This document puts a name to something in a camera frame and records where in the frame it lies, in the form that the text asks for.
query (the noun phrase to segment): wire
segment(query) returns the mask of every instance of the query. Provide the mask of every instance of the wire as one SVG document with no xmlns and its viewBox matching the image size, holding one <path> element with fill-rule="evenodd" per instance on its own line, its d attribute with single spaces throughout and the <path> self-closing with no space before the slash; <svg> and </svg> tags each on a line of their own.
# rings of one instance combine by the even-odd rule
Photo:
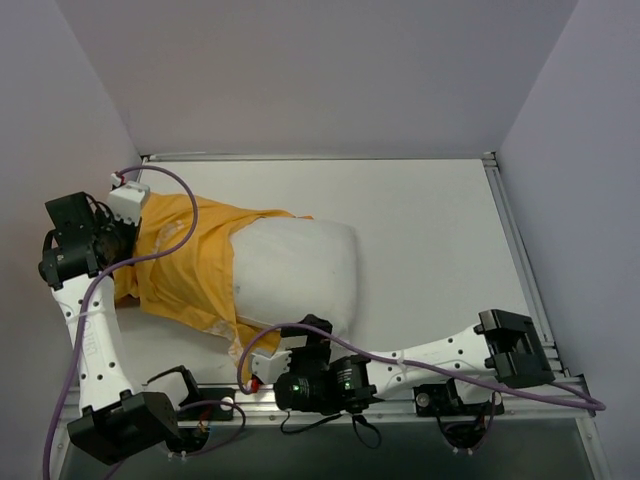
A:
<svg viewBox="0 0 640 480">
<path fill-rule="evenodd" d="M 291 418 L 291 412 L 287 410 L 287 418 L 285 418 L 284 421 L 280 424 L 280 431 L 284 435 L 297 435 L 298 433 L 308 432 L 309 430 L 313 430 L 314 428 L 318 428 L 320 425 L 324 425 L 325 423 L 333 422 L 334 420 L 337 420 L 340 417 L 342 417 L 342 414 L 338 413 L 338 414 L 333 415 L 331 417 L 325 417 L 322 420 L 318 420 L 315 423 L 312 423 L 310 425 L 306 425 L 306 426 L 301 427 L 301 428 L 297 428 L 295 430 L 285 430 L 284 429 L 284 425 Z"/>
<path fill-rule="evenodd" d="M 371 444 L 364 441 L 364 438 L 362 438 L 362 436 L 360 435 L 360 432 L 358 431 L 358 423 L 363 427 L 373 431 L 376 434 L 375 443 Z M 353 431 L 355 432 L 356 437 L 358 437 L 358 440 L 360 440 L 360 443 L 362 443 L 365 447 L 371 450 L 375 450 L 379 448 L 380 445 L 382 445 L 382 434 L 380 433 L 380 430 L 378 430 L 378 427 L 376 427 L 375 425 L 371 425 L 369 422 L 367 422 L 367 419 L 364 418 L 364 415 L 362 414 L 353 415 L 351 417 L 351 424 L 353 425 Z"/>
<path fill-rule="evenodd" d="M 96 278 L 93 279 L 93 281 L 89 285 L 89 288 L 87 288 L 87 291 L 84 294 L 84 298 L 82 299 L 82 305 L 80 306 L 80 313 L 78 314 L 79 318 L 78 318 L 78 325 L 76 327 L 76 337 L 73 344 L 73 354 L 71 356 L 71 363 L 69 364 L 67 375 L 62 384 L 62 389 L 60 390 L 60 395 L 58 396 L 58 400 L 53 409 L 53 414 L 51 415 L 51 421 L 49 422 L 49 429 L 47 431 L 47 436 L 45 439 L 44 454 L 42 457 L 42 476 L 44 480 L 50 480 L 51 478 L 50 468 L 51 468 L 51 450 L 53 447 L 53 438 L 54 438 L 58 423 L 60 421 L 60 414 L 62 413 L 62 409 L 64 408 L 65 399 L 67 398 L 67 394 L 71 389 L 71 385 L 73 384 L 73 381 L 76 378 L 76 373 L 78 369 L 78 360 L 80 359 L 80 354 L 82 352 L 82 338 L 84 335 L 84 329 L 87 322 L 86 312 L 91 302 L 91 297 L 93 296 L 93 293 L 96 290 L 96 287 L 105 277 L 111 275 L 118 268 L 128 266 L 128 265 L 134 265 L 138 262 L 144 262 L 146 260 L 154 260 L 156 258 L 164 257 L 165 255 L 169 255 L 175 252 L 176 250 L 181 248 L 185 243 L 187 243 L 187 241 L 191 238 L 191 236 L 193 235 L 193 232 L 196 229 L 196 225 L 198 223 L 198 203 L 196 201 L 195 195 L 193 194 L 193 192 L 191 191 L 191 189 L 185 183 L 184 180 L 182 180 L 178 175 L 171 172 L 170 170 L 167 170 L 166 168 L 162 168 L 162 167 L 156 167 L 154 165 L 138 165 L 135 167 L 128 167 L 117 172 L 117 175 L 123 176 L 129 172 L 135 172 L 138 170 L 154 170 L 156 172 L 164 173 L 165 175 L 168 175 L 171 178 L 173 178 L 176 182 L 178 182 L 182 186 L 182 188 L 184 188 L 186 194 L 189 196 L 189 200 L 191 200 L 191 206 L 193 207 L 193 221 L 191 223 L 191 228 L 189 228 L 189 231 L 184 236 L 184 238 L 180 240 L 180 242 L 178 242 L 176 245 L 174 245 L 173 247 L 163 252 L 158 252 L 150 255 L 143 255 L 136 258 L 129 258 L 127 260 L 123 260 L 121 262 L 118 262 L 114 265 L 111 265 L 105 268 L 102 272 L 100 272 L 100 274 Z"/>
<path fill-rule="evenodd" d="M 373 353 L 369 353 L 366 352 L 358 347 L 355 347 L 353 345 L 351 345 L 350 343 L 342 340 L 341 338 L 336 337 L 335 335 L 331 335 L 330 333 L 325 332 L 324 330 L 320 330 L 319 328 L 313 327 L 311 325 L 305 325 L 305 324 L 301 324 L 301 323 L 280 323 L 278 325 L 274 325 L 272 327 L 269 327 L 263 331 L 261 331 L 260 333 L 258 333 L 255 337 L 253 337 L 253 339 L 249 342 L 249 344 L 245 347 L 244 351 L 242 352 L 242 355 L 240 356 L 240 360 L 238 361 L 238 370 L 236 372 L 236 380 L 238 382 L 238 388 L 240 389 L 240 391 L 246 395 L 251 394 L 251 391 L 249 389 L 246 388 L 245 385 L 243 385 L 242 383 L 242 369 L 244 367 L 244 364 L 247 360 L 247 356 L 249 355 L 249 352 L 251 352 L 251 350 L 253 349 L 253 347 L 256 345 L 256 343 L 265 335 L 276 331 L 276 330 L 280 330 L 281 328 L 298 328 L 301 330 L 307 330 L 309 332 L 313 332 L 317 335 L 320 335 L 324 338 L 328 338 L 329 340 L 337 343 L 338 345 L 346 348 L 347 350 L 350 350 L 354 353 L 357 353 L 358 355 L 362 355 L 363 357 L 369 358 L 375 362 L 380 362 L 380 363 L 385 363 L 387 365 L 398 365 L 398 361 L 397 359 L 394 358 L 385 358 L 385 357 L 381 357 L 379 355 L 375 355 Z M 545 396 L 545 395 L 538 395 L 535 393 L 530 393 L 530 392 L 525 392 L 525 391 L 521 391 L 521 390 L 516 390 L 513 388 L 509 388 L 507 386 L 504 385 L 499 385 L 499 384 L 495 384 L 495 383 L 490 383 L 490 382 L 486 382 L 477 378 L 473 378 L 473 377 L 469 377 L 467 375 L 461 374 L 459 372 L 454 372 L 454 371 L 450 371 L 450 370 L 446 370 L 444 368 L 441 367 L 437 367 L 435 365 L 430 365 L 428 363 L 424 363 L 424 362 L 419 362 L 417 360 L 403 360 L 402 361 L 403 365 L 409 366 L 409 367 L 416 367 L 416 368 L 423 368 L 425 370 L 429 370 L 431 372 L 435 372 L 439 375 L 445 375 L 447 377 L 451 377 L 451 378 L 455 378 L 456 380 L 460 380 L 466 383 L 470 383 L 472 385 L 476 385 L 478 387 L 482 387 L 482 388 L 486 388 L 488 390 L 492 390 L 495 392 L 499 392 L 502 394 L 507 394 L 507 395 L 512 395 L 514 397 L 520 397 L 520 398 L 524 398 L 527 400 L 533 400 L 536 402 L 542 402 L 542 403 L 549 403 L 551 405 L 559 405 L 561 407 L 571 407 L 571 408 L 580 408 L 583 410 L 589 410 L 589 411 L 603 411 L 605 410 L 607 407 L 604 403 L 602 403 L 600 400 L 596 400 L 595 398 L 587 395 L 584 392 L 581 392 L 580 390 L 577 390 L 575 388 L 569 387 L 567 385 L 562 385 L 562 384 L 557 384 L 557 383 L 551 383 L 550 385 L 556 387 L 556 388 L 560 388 L 562 390 L 565 390 L 567 392 L 572 393 L 573 395 L 580 397 L 584 400 L 584 402 L 578 402 L 575 400 L 565 400 L 562 398 L 556 398 L 556 397 L 550 397 L 550 396 Z"/>
<path fill-rule="evenodd" d="M 225 407 L 231 407 L 234 410 L 237 410 L 238 413 L 242 416 L 242 423 L 240 424 L 240 426 L 236 429 L 236 431 L 233 433 L 233 435 L 230 435 L 229 438 L 226 438 L 225 440 L 216 443 L 215 445 L 211 445 L 210 447 L 205 447 L 202 450 L 198 450 L 196 452 L 191 452 L 191 453 L 187 453 L 187 457 L 197 457 L 199 455 L 204 455 L 205 453 L 209 453 L 212 452 L 213 450 L 216 450 L 220 447 L 224 447 L 225 445 L 233 442 L 238 435 L 240 435 L 242 433 L 242 431 L 244 430 L 244 427 L 247 424 L 247 415 L 246 413 L 244 413 L 244 410 L 242 408 L 240 408 L 239 405 L 236 405 L 235 403 L 231 403 L 231 402 L 225 402 L 224 400 L 202 400 L 200 402 L 194 402 L 194 403 L 190 403 L 189 405 L 185 405 L 184 407 L 182 407 L 178 412 L 185 412 L 187 410 L 190 410 L 192 408 L 198 408 L 198 407 L 205 407 L 207 405 L 214 405 L 214 406 L 225 406 Z"/>
<path fill-rule="evenodd" d="M 438 421 L 438 428 L 442 433 L 442 436 L 445 438 L 447 443 L 452 447 L 457 449 L 463 449 L 468 451 L 470 454 L 478 451 L 482 445 L 487 440 L 487 436 L 491 431 L 491 427 L 493 425 L 493 420 L 496 415 L 497 408 L 497 393 L 493 392 L 491 394 L 491 410 L 489 413 L 489 421 L 487 425 L 484 425 L 484 413 L 481 412 L 474 421 L 472 422 L 454 422 L 443 424 L 442 419 L 437 416 L 436 420 Z M 470 441 L 473 441 L 473 437 L 477 437 L 478 434 L 480 438 L 475 440 L 474 443 L 469 444 Z"/>
</svg>

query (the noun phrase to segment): yellow cloth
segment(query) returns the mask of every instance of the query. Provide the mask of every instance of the yellow cloth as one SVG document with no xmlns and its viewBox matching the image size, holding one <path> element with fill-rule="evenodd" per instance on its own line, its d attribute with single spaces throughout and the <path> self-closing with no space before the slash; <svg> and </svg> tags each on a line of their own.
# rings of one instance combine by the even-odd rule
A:
<svg viewBox="0 0 640 480">
<path fill-rule="evenodd" d="M 140 298 L 143 311 L 169 317 L 231 341 L 237 361 L 258 329 L 237 322 L 233 301 L 234 232 L 262 217 L 292 217 L 282 210 L 246 210 L 197 197 L 199 219 L 191 239 L 178 251 L 115 272 L 116 300 Z M 152 194 L 142 212 L 134 255 L 161 252 L 177 244 L 191 227 L 193 211 L 186 195 Z M 273 351 L 280 336 L 258 346 Z"/>
</svg>

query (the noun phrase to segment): black cable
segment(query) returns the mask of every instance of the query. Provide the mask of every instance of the black cable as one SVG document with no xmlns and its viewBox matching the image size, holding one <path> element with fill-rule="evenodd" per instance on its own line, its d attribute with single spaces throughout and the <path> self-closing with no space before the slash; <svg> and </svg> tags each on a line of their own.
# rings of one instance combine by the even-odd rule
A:
<svg viewBox="0 0 640 480">
<path fill-rule="evenodd" d="M 358 425 L 357 425 L 358 423 L 363 427 L 373 430 L 373 432 L 375 432 L 376 443 L 369 444 L 364 441 L 364 439 L 360 436 L 360 432 L 358 432 Z M 364 415 L 353 415 L 351 417 L 351 424 L 353 425 L 353 431 L 356 433 L 356 437 L 358 437 L 358 440 L 360 440 L 360 443 L 362 443 L 365 447 L 370 448 L 371 450 L 375 450 L 376 448 L 380 447 L 380 445 L 382 445 L 382 434 L 380 433 L 380 430 L 378 430 L 376 426 L 371 425 L 369 422 L 367 422 L 367 419 L 364 418 Z"/>
<path fill-rule="evenodd" d="M 322 420 L 319 420 L 315 423 L 312 423 L 311 425 L 307 425 L 302 428 L 298 428 L 295 430 L 285 430 L 284 425 L 291 418 L 291 412 L 287 412 L 287 418 L 285 418 L 284 421 L 280 424 L 280 431 L 285 435 L 297 435 L 298 433 L 308 432 L 309 430 L 313 430 L 314 428 L 317 428 L 320 425 L 324 425 L 325 423 L 333 422 L 334 420 L 339 419 L 341 416 L 342 414 L 338 413 L 337 415 L 333 415 L 332 417 L 325 417 Z"/>
<path fill-rule="evenodd" d="M 442 423 L 442 419 L 436 416 L 438 428 L 447 443 L 452 447 L 464 450 L 476 451 L 485 442 L 496 414 L 496 393 L 491 395 L 491 410 L 489 422 L 485 424 L 485 413 L 480 412 L 471 422 Z"/>
</svg>

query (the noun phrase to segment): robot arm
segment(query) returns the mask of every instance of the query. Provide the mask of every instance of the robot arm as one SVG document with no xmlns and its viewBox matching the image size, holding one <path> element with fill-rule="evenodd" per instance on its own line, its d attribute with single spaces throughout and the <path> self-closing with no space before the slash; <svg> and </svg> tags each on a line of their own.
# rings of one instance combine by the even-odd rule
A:
<svg viewBox="0 0 640 480">
<path fill-rule="evenodd" d="M 55 228 L 45 238 L 39 270 L 72 342 L 82 298 L 93 279 L 132 257 L 149 197 L 147 186 L 116 175 L 112 185 L 106 204 L 84 192 L 46 203 Z M 82 416 L 68 424 L 71 442 L 108 465 L 161 441 L 179 442 L 176 411 L 201 399 L 190 372 L 176 367 L 142 388 L 126 359 L 111 277 L 97 285 L 86 315 L 78 365 Z"/>
<path fill-rule="evenodd" d="M 303 322 L 331 333 L 331 324 L 312 315 Z M 274 385 L 282 410 L 333 415 L 361 413 L 370 404 L 402 390 L 442 388 L 450 403 L 486 404 L 491 391 L 452 380 L 445 373 L 405 365 L 414 360 L 511 388 L 550 383 L 553 372 L 529 317 L 500 310 L 480 313 L 480 323 L 442 340 L 372 356 L 396 360 L 382 363 L 361 355 L 330 362 L 329 342 L 300 329 L 283 329 L 278 350 L 250 356 L 249 370 L 260 383 Z"/>
</svg>

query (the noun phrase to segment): gray wall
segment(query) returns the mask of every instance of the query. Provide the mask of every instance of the gray wall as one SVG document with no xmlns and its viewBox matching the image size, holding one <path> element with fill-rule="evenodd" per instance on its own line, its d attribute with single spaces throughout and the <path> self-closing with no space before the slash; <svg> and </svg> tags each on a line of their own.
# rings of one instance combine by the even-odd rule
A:
<svg viewBox="0 0 640 480">
<path fill-rule="evenodd" d="M 578 3 L 499 161 L 561 354 L 609 406 L 615 478 L 638 478 L 637 0 Z"/>
<path fill-rule="evenodd" d="M 53 0 L 0 2 L 0 478 L 40 478 L 44 432 L 70 356 L 37 273 L 44 202 L 101 196 L 136 151 Z"/>
<path fill-rule="evenodd" d="M 480 154 L 575 0 L 58 0 L 142 153 Z"/>
</svg>

